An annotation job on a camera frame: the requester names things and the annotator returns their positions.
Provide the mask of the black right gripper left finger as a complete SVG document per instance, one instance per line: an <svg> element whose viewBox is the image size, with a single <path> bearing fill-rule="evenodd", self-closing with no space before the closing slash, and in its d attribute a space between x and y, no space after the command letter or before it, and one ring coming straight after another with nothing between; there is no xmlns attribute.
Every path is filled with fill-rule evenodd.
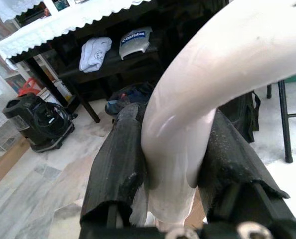
<svg viewBox="0 0 296 239"><path fill-rule="evenodd" d="M143 226L148 208L148 177L141 148L146 105L131 103L117 115L94 158L82 204L80 225L104 227L116 204L126 227Z"/></svg>

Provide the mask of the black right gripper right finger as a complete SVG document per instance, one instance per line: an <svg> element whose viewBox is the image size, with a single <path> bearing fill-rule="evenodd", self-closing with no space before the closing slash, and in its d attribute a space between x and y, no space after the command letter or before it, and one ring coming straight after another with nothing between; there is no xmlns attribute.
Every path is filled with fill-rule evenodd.
<svg viewBox="0 0 296 239"><path fill-rule="evenodd" d="M217 110L198 187L208 222L292 219L281 190L254 149Z"/></svg>

